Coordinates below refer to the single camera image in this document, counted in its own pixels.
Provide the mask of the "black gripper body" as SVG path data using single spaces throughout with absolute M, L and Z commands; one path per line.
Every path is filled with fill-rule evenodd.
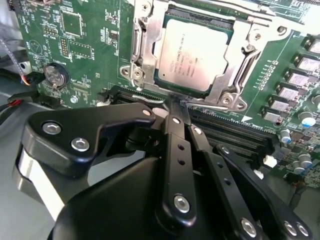
M 145 158 L 73 197 L 55 240 L 225 240 L 225 210 L 212 177 L 190 157 Z

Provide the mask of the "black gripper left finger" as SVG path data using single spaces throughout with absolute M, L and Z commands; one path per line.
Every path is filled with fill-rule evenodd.
M 184 111 L 160 117 L 136 102 L 37 112 L 23 128 L 17 170 L 56 222 L 77 194 L 140 160 L 192 161 Z

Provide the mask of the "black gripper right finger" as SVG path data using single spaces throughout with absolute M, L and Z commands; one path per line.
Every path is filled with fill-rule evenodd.
M 196 110 L 189 110 L 189 133 L 196 152 L 220 197 L 229 239 L 312 240 L 309 227 L 233 151 L 248 139 L 258 142 L 269 136 Z

